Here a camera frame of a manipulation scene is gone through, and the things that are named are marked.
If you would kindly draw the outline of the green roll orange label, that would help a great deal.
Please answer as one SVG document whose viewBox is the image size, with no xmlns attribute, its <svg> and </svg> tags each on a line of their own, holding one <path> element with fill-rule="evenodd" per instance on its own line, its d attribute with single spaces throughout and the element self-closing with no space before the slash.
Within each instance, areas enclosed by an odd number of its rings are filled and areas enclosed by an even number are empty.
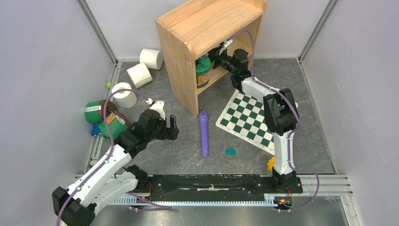
<svg viewBox="0 0 399 226">
<path fill-rule="evenodd" d="M 121 116 L 119 116 L 117 114 L 111 113 L 107 117 L 106 122 L 103 121 L 98 126 L 101 135 L 105 139 L 110 139 L 110 133 L 106 127 L 106 123 L 108 123 L 113 140 L 115 138 L 117 138 L 121 132 L 125 131 L 128 128 L 128 125 L 126 124 L 127 123 L 126 120 L 124 120 Z"/>
</svg>

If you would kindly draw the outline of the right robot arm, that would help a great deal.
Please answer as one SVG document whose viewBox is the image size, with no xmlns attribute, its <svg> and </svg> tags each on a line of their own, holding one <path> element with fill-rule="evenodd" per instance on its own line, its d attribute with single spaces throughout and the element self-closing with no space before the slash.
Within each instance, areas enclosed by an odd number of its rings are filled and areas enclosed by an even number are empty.
<svg viewBox="0 0 399 226">
<path fill-rule="evenodd" d="M 292 91 L 271 87 L 256 78 L 248 68 L 248 52 L 243 49 L 236 49 L 229 56 L 227 50 L 217 47 L 208 52 L 208 57 L 214 69 L 221 67 L 231 73 L 235 89 L 263 102 L 264 121 L 273 134 L 275 147 L 271 184 L 277 192 L 286 191 L 297 179 L 292 154 L 293 136 L 300 120 Z"/>
</svg>

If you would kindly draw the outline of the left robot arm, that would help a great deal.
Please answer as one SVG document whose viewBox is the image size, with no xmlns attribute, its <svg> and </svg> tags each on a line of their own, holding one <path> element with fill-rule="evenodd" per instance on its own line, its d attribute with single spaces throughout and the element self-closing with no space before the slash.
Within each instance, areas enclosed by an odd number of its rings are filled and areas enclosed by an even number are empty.
<svg viewBox="0 0 399 226">
<path fill-rule="evenodd" d="M 157 110 L 147 109 L 139 120 L 121 132 L 107 153 L 80 179 L 67 188 L 58 187 L 52 193 L 56 225 L 88 226 L 95 216 L 119 196 L 144 191 L 148 174 L 133 165 L 118 178 L 111 179 L 147 145 L 157 140 L 176 140 L 179 129 L 176 117 L 170 116 L 170 127 Z"/>
</svg>

